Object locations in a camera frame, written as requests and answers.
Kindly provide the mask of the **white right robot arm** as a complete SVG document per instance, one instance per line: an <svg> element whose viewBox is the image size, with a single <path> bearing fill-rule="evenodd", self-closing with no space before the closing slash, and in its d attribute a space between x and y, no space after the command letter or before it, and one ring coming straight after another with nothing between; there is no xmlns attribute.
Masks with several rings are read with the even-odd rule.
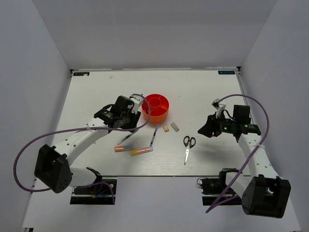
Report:
<svg viewBox="0 0 309 232"><path fill-rule="evenodd" d="M222 133L232 134L245 158L250 176L244 176L236 168L223 168L218 178L201 178L197 184L204 195L225 192L241 198L242 209L247 215L282 218L289 199L291 185L280 178L273 169L260 141L260 129L251 123L250 107L234 105L232 115L225 115L224 103L215 103L217 110L209 115L206 124L198 130L206 137L217 137Z"/></svg>

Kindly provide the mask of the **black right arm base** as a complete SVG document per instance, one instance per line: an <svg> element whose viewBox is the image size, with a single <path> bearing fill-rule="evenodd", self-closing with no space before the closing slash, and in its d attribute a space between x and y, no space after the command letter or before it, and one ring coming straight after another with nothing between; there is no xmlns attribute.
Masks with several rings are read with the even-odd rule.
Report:
<svg viewBox="0 0 309 232"><path fill-rule="evenodd" d="M218 177L216 178L208 178L208 177L200 177L197 179L197 186L202 189L202 203L203 206L210 206L214 200L221 194L221 192L225 189L225 178L227 173L237 173L237 169L231 168L223 168ZM236 196L236 193L230 188L224 196L219 200L219 202L228 200ZM228 202L225 202L222 205L241 205L241 198L238 196Z"/></svg>

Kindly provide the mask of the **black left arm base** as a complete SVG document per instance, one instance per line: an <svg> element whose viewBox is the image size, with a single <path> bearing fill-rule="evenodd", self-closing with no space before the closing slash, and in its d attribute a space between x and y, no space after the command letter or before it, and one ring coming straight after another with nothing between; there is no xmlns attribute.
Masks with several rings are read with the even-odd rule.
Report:
<svg viewBox="0 0 309 232"><path fill-rule="evenodd" d="M99 185L88 188L73 188L71 205L114 205L116 200L117 178L103 178Z"/></svg>

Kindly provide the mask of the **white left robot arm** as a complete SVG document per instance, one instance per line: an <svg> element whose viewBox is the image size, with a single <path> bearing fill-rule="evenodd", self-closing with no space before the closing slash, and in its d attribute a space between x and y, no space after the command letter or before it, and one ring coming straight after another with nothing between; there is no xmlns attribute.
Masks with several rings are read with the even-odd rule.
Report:
<svg viewBox="0 0 309 232"><path fill-rule="evenodd" d="M94 114L86 127L54 146L40 148L35 167L35 176L53 192L60 193L67 187L86 187L90 192L101 190L101 174L93 168L72 168L71 165L98 139L113 130L135 131L143 99L139 95L129 98L119 96Z"/></svg>

